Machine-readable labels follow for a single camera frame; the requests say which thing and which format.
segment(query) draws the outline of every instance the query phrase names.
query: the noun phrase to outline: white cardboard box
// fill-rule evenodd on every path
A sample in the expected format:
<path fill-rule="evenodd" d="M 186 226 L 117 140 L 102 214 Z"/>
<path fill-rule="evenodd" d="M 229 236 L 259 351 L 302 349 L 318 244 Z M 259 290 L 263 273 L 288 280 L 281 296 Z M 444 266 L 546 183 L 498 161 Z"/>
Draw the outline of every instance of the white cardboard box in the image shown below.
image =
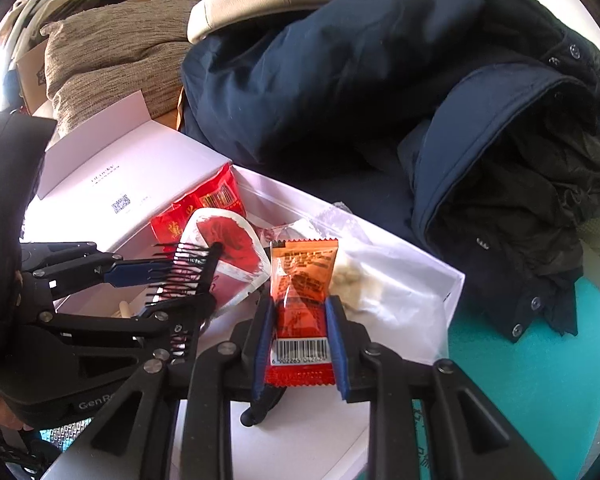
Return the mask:
<path fill-rule="evenodd" d="M 25 240 L 95 241 L 100 250 L 119 252 L 125 258 L 147 256 L 154 252 L 155 243 L 148 225 L 150 218 L 212 176 L 225 162 L 224 156 L 151 121 L 137 92 L 106 108 L 48 150 L 38 197 L 27 211 Z M 253 171 L 234 167 L 234 174 L 254 223 L 280 225 L 300 218 L 318 218 L 333 208 Z M 125 196 L 128 200 L 113 206 Z M 394 262 L 397 257 L 408 268 L 416 269 L 418 278 L 426 280 L 444 298 L 440 315 L 443 325 L 448 326 L 464 276 L 381 228 L 342 214 L 374 246 L 391 253 Z M 338 238 L 342 246 L 346 234 Z M 98 285 L 70 296 L 59 309 L 110 316 L 121 300 L 131 301 L 140 292 L 138 287 Z M 427 317 L 426 312 L 419 315 Z M 228 339 L 236 322 L 252 316 L 253 301 L 245 300 L 214 320 L 200 339 L 199 351 Z M 433 359 L 427 353 L 423 357 L 421 331 L 392 330 L 382 323 L 372 321 L 367 325 L 372 340 L 405 358 Z M 446 334 L 429 339 L 435 338 L 440 339 L 440 345 L 446 343 Z M 232 403 L 236 480 L 353 480 L 365 465 L 368 405 L 342 402 L 335 387 L 290 388 L 266 420 L 254 428 L 240 424 L 245 408 L 241 403 Z M 172 478 L 177 478 L 178 434 L 174 449 Z"/>

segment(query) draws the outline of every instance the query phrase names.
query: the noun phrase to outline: plastic wrapper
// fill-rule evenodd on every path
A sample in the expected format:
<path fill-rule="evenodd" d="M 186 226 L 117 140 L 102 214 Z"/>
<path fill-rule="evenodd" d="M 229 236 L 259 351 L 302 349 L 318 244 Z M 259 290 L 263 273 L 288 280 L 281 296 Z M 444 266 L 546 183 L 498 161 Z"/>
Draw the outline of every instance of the plastic wrapper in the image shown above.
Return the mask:
<path fill-rule="evenodd" d="M 265 368 L 267 384 L 335 384 L 324 301 L 337 251 L 337 240 L 271 245 L 271 297 L 277 321 Z"/>
<path fill-rule="evenodd" d="M 212 178 L 171 204 L 164 213 L 152 218 L 151 228 L 161 244 L 177 242 L 196 209 L 213 207 L 234 211 L 245 216 L 231 166 L 225 164 Z"/>
<path fill-rule="evenodd" d="M 216 267 L 211 293 L 216 298 L 216 317 L 244 300 L 269 279 L 269 259 L 251 225 L 238 213 L 217 208 L 194 211 L 182 243 L 209 247 L 221 242 L 224 250 Z"/>
<path fill-rule="evenodd" d="M 311 219 L 264 229 L 261 238 L 337 238 L 329 294 L 340 297 L 347 319 L 365 325 L 372 341 L 403 358 L 433 364 L 448 357 L 444 300 L 451 284 L 414 261 L 413 251 L 419 250 L 373 245 L 358 219 L 335 206 Z"/>

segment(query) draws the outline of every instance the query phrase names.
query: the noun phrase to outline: clear plastic bag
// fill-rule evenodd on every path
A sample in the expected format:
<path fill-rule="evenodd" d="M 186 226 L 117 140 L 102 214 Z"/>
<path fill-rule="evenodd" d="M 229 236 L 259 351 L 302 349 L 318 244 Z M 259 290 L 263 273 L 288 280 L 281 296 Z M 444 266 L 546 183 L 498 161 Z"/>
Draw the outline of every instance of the clear plastic bag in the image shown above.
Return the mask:
<path fill-rule="evenodd" d="M 311 220 L 265 229 L 261 236 L 267 241 L 298 237 L 338 239 L 330 294 L 340 296 L 347 319 L 365 325 L 372 341 L 426 364 L 448 356 L 448 283 L 417 263 L 417 249 L 373 245 L 356 217 L 335 206 Z"/>

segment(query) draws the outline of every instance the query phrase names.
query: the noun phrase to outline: brown pillow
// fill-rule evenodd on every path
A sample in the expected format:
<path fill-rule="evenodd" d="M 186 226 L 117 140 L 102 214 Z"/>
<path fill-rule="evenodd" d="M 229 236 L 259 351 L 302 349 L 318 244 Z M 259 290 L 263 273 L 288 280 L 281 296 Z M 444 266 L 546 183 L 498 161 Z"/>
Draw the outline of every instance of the brown pillow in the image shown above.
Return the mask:
<path fill-rule="evenodd" d="M 137 90 L 152 118 L 173 110 L 197 1 L 125 2 L 45 25 L 46 95 L 59 135 Z"/>

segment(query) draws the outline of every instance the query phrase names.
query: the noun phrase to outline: teal mat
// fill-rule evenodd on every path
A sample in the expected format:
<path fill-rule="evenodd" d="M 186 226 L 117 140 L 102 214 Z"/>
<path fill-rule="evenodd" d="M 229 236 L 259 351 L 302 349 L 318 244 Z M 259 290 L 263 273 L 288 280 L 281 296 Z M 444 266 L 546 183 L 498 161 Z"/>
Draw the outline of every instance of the teal mat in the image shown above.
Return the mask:
<path fill-rule="evenodd" d="M 544 460 L 575 480 L 600 421 L 600 291 L 576 283 L 578 336 L 536 321 L 513 345 L 483 319 L 458 312 L 449 355 Z"/>

